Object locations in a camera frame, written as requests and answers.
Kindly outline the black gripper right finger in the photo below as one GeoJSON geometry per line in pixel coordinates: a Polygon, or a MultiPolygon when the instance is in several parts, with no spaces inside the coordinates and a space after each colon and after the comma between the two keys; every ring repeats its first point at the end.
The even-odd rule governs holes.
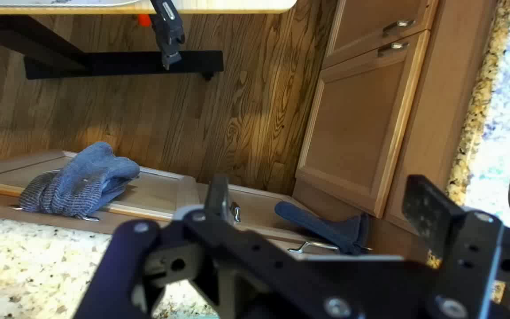
{"type": "Polygon", "coordinates": [[[485,319],[503,223],[487,212],[461,209],[425,175],[408,177],[402,212],[441,258],[427,312],[434,319],[485,319]]]}

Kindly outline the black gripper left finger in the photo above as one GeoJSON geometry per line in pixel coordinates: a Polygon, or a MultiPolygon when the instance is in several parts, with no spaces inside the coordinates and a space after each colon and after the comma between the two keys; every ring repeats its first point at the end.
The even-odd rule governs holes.
{"type": "Polygon", "coordinates": [[[153,219],[119,225],[75,312],[75,319],[151,319],[170,283],[188,280],[225,319],[250,313],[246,281],[209,239],[234,232],[229,179],[216,175],[200,207],[184,209],[167,227],[153,219]]]}

